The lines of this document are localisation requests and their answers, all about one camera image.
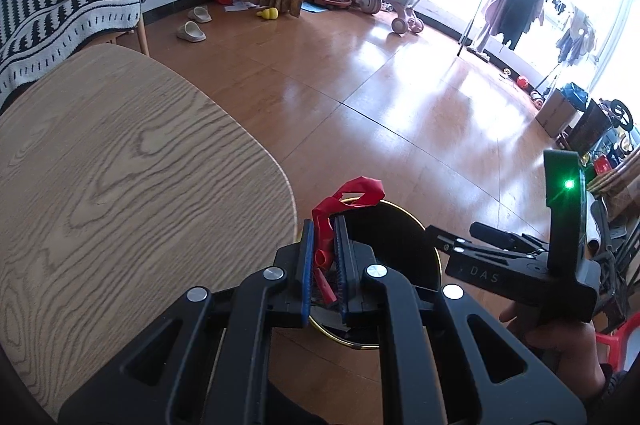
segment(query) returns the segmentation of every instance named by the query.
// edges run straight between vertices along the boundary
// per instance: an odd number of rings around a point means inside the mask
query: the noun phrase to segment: tiled floor
[[[526,95],[429,28],[390,32],[389,14],[303,12],[262,21],[209,7],[204,42],[176,39],[186,20],[147,28],[151,56],[227,110],[282,165],[300,221],[356,176],[425,224],[468,235],[473,221],[545,237],[542,150],[551,141]],[[133,36],[120,44],[137,48]],[[469,287],[491,312],[504,300]],[[294,373],[304,372],[303,376]],[[270,377],[331,423],[382,423],[377,352],[313,329],[274,335]]]

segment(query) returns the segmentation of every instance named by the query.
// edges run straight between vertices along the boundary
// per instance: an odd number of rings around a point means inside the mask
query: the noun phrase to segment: patterned throw blanket
[[[140,0],[0,0],[0,106],[96,34],[132,30]]]

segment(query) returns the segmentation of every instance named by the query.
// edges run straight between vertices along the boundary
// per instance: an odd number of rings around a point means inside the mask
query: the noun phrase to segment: plant pot saucer
[[[332,8],[349,8],[351,6],[351,0],[344,1],[331,1],[331,0],[309,0],[318,6],[326,6],[329,9]]]

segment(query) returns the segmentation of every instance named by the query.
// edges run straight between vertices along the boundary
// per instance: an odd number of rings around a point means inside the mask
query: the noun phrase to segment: yellow rubber duck
[[[261,17],[265,20],[272,20],[278,18],[278,9],[277,8],[265,8],[260,12],[256,12],[257,17]]]

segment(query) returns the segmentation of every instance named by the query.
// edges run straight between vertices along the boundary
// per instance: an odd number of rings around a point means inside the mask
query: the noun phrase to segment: black trash bin
[[[424,226],[409,212],[386,200],[373,207],[341,212],[349,237],[369,245],[376,262],[402,273],[411,284],[438,290],[442,280],[440,256],[430,246]],[[375,328],[346,328],[337,309],[313,306],[311,324],[332,340],[354,349],[375,349]]]

